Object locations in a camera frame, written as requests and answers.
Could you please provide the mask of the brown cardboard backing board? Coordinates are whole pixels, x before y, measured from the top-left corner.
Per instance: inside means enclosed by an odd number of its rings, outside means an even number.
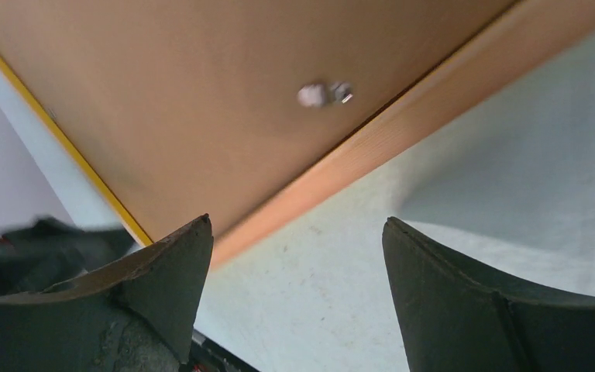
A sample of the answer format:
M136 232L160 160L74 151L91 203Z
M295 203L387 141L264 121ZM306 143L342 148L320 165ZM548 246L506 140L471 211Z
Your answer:
M223 233L508 1L0 1L0 55L146 234ZM301 106L306 84L353 98Z

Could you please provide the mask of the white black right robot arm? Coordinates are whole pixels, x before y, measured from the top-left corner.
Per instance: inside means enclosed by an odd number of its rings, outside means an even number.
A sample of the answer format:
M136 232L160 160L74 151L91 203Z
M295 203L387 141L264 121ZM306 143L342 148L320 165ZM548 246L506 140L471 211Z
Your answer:
M595 371L595 297L504 273L396 218L383 254L412 371ZM198 335L207 215L136 252L54 218L0 236L0 371L248 371Z

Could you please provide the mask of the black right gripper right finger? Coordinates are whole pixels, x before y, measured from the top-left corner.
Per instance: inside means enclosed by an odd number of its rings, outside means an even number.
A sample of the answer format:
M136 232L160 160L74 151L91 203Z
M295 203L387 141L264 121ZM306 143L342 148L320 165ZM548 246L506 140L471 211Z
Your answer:
M412 371L595 371L595 297L460 253L391 217L382 247Z

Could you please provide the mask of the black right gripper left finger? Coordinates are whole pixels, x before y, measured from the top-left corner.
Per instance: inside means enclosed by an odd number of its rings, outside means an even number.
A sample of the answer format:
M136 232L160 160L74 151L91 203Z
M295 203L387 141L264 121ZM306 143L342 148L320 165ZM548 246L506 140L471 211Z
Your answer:
M54 219L0 239L0 371L179 371L214 238L208 215L130 252Z

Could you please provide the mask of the orange wooden picture frame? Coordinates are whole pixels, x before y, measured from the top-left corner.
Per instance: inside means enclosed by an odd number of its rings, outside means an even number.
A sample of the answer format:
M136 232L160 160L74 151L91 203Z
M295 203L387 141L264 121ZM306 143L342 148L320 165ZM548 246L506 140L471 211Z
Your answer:
M509 8L408 85L239 222L215 235L212 265L385 164L507 84L595 31L595 1L508 1ZM0 55L0 72L115 210L138 243L149 237Z

